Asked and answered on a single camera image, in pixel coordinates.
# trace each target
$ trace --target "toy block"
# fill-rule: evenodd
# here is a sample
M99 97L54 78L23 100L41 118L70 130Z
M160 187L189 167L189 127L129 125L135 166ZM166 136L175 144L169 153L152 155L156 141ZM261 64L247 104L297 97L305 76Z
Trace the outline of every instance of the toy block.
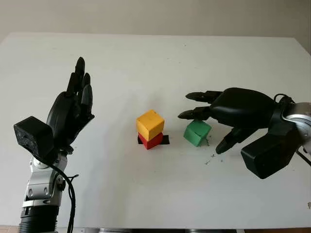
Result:
M164 119L154 110L150 110L136 119L136 129L147 141L150 141L164 129Z
M201 120L191 122L184 133L184 138L190 141L196 147L199 146L208 135L211 127Z
M147 150L151 149L152 147L155 147L159 145L163 140L163 133L159 133L157 136L155 136L150 141L147 141L140 133L138 133L138 137L140 138L141 142L144 144L145 148Z

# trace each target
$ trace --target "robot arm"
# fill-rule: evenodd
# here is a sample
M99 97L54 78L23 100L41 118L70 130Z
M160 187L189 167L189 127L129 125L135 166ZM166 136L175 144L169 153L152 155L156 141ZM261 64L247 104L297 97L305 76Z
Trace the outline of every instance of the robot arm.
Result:
M17 142L33 156L31 177L27 184L21 213L20 232L54 232L56 218L66 182L69 185L71 211L68 232L72 232L75 213L75 193L71 180L64 174L70 144L94 115L89 74L84 74L85 62L79 58L67 87L56 98L47 124L31 116L16 125Z
M244 141L256 130L268 128L265 136L241 150L246 167L265 179L284 168L300 146L311 152L310 103L296 104L286 95L276 102L276 97L273 100L263 93L241 88L193 92L186 98L211 105L187 110L178 117L198 120L212 117L233 127L217 146L218 154Z

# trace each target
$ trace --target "white table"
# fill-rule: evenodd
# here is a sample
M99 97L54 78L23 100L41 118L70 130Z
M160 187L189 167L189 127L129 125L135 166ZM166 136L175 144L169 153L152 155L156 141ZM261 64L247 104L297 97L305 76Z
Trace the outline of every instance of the white table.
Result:
M30 176L13 124L30 115L46 121L79 56L96 117L72 144L65 171L80 174L76 227L311 227L311 169L302 159L261 180L240 150L264 131L216 155L229 127L208 120L210 146L196 148L183 138L189 121L177 118L202 105L184 98L192 91L237 86L310 101L311 57L294 39L54 33L14 33L0 45L0 224L19 223ZM169 146L137 144L135 119L149 109L165 118ZM65 192L59 226L69 207Z

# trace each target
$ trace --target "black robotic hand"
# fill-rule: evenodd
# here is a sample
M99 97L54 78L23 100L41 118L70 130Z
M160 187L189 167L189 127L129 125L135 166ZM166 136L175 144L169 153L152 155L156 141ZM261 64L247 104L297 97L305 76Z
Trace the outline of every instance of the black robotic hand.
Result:
M185 111L179 118L207 120L212 117L221 124L233 127L217 146L218 154L244 141L256 130L268 128L265 136L241 151L247 168L262 179L285 167L302 145L296 124L282 116L294 104L286 95L277 103L257 91L229 88L224 92L193 92L187 94L186 98L211 105Z
M47 120L52 128L56 147L67 147L94 115L90 75L85 73L85 62L78 59L75 72L71 74L67 91L56 98Z
M80 57L67 91L56 98L46 124L31 116L14 125L17 142L38 160L51 164L58 151L71 154L73 149L70 144L94 118L91 113L93 96L90 75L84 70L85 62Z

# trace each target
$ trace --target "cable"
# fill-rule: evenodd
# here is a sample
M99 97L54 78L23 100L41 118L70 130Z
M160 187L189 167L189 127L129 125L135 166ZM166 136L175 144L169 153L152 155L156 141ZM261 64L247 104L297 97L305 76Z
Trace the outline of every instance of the cable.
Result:
M77 177L79 175L74 175L72 177L68 177L62 170L60 170L58 167L54 166L53 164L50 164L49 162L47 162L47 161L45 161L45 160L43 160L43 159L41 159L41 158L39 158L37 156L35 156L35 158L38 161L48 165L50 168L52 168L56 172L58 172L58 174L61 175L65 179L67 184L68 184L68 192L69 192L69 198L70 198L70 201L71 201L71 209L70 209L70 217L69 217L69 222L68 222L67 233L72 233L72 231L73 231L74 215L75 215L75 208L76 208L76 195L74 193L74 188L72 186L71 181L75 177Z
M307 162L307 164L309 164L311 166L311 161L306 157L304 156L299 150L296 150L296 153L305 161Z
M274 101L274 102L276 102L276 98L277 98L278 96L286 96L286 97L288 97L287 95L285 95L285 94L283 94L283 93L276 94L276 95L274 96L274 98L273 98L273 101Z
M78 176L79 176L79 174L76 174L76 175L74 175L74 176L68 176L68 178L70 178L70 182L72 183L73 179L76 178L76 177L78 177ZM69 197L70 197L70 200L71 200L72 195L71 195L70 189L68 189L68 193L69 193Z
M276 95L274 96L274 98L273 98L273 101L274 101L274 102L276 102L276 98L277 98L278 96L284 96L284 97L290 98L288 95L285 95L285 94L283 94L283 93L279 93L279 94L276 94Z

